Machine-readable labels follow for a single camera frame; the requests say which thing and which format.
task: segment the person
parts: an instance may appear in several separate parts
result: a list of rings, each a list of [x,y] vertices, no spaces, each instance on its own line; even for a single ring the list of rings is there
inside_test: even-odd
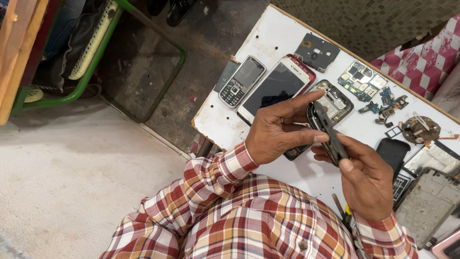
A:
[[[100,258],[417,259],[407,229],[392,211],[393,170],[369,146],[338,133],[351,159],[339,170],[356,224],[353,235],[323,202],[251,173],[287,149],[326,142],[305,123],[316,91],[261,108],[247,139],[209,159],[191,159],[184,177],[127,215]],[[313,146],[318,161],[330,162]]]

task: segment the white smartphone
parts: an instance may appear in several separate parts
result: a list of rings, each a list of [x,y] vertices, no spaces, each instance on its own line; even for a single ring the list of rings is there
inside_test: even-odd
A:
[[[249,55],[219,92],[219,99],[230,109],[236,108],[265,72],[265,66]]]
[[[238,116],[252,125],[259,108],[295,97],[313,83],[314,76],[295,61],[283,57],[244,99],[238,107]]]

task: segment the fingernail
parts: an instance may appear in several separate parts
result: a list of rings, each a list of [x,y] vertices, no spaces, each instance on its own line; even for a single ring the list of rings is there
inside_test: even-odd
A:
[[[314,138],[313,138],[313,142],[314,143],[323,143],[323,142],[326,142],[328,141],[329,138],[327,135],[316,135]]]
[[[345,172],[350,172],[351,170],[353,170],[354,168],[354,165],[353,165],[353,162],[349,159],[342,159],[340,162],[339,162],[339,166],[340,168],[342,168],[342,170],[344,170]]]

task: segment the shoe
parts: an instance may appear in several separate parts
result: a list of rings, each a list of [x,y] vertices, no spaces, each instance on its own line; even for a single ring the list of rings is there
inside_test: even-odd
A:
[[[148,0],[147,9],[151,16],[157,16],[165,7],[168,0]]]
[[[175,0],[171,4],[171,9],[166,16],[166,23],[171,27],[176,27],[182,21],[182,19],[189,13],[189,11],[195,6],[197,0]]]

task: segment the shirt button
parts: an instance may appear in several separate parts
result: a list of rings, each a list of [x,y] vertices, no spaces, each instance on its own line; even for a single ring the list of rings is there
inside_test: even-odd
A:
[[[299,241],[299,248],[301,250],[306,250],[308,248],[308,245],[305,241]]]

